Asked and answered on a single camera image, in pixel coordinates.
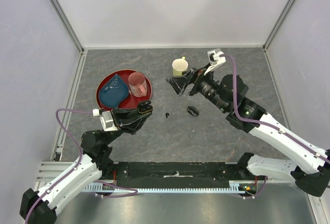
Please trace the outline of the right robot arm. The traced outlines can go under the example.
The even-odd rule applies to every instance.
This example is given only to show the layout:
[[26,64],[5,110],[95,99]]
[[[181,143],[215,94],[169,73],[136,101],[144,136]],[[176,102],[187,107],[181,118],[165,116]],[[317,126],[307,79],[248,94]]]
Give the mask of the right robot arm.
[[248,99],[248,86],[235,73],[215,81],[207,67],[193,68],[182,76],[167,77],[166,82],[178,96],[192,85],[190,96],[203,95],[225,113],[226,120],[236,129],[257,137],[284,154],[287,159],[263,158],[244,153],[236,166],[237,176],[293,182],[305,193],[320,197],[329,187],[329,150],[305,141],[281,125],[263,107]]

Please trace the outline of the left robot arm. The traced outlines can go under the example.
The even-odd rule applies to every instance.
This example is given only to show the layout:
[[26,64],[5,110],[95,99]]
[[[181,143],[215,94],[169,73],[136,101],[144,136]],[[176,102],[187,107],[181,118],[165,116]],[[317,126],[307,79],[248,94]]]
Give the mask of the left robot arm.
[[29,188],[22,197],[20,216],[25,223],[54,223],[62,209],[90,183],[109,179],[113,174],[112,148],[109,144],[127,133],[134,135],[152,115],[149,100],[136,108],[94,109],[88,114],[99,117],[101,130],[86,131],[76,145],[78,158],[59,176],[34,191]]

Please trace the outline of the black charging case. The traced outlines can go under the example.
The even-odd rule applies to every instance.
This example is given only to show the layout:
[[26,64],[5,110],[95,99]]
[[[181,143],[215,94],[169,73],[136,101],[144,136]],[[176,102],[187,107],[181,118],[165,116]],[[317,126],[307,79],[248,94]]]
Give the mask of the black charging case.
[[199,110],[197,108],[195,108],[194,106],[188,106],[187,112],[192,116],[199,116],[199,114],[200,114]]
[[140,114],[150,113],[153,111],[153,106],[150,100],[144,100],[138,103],[137,109]]

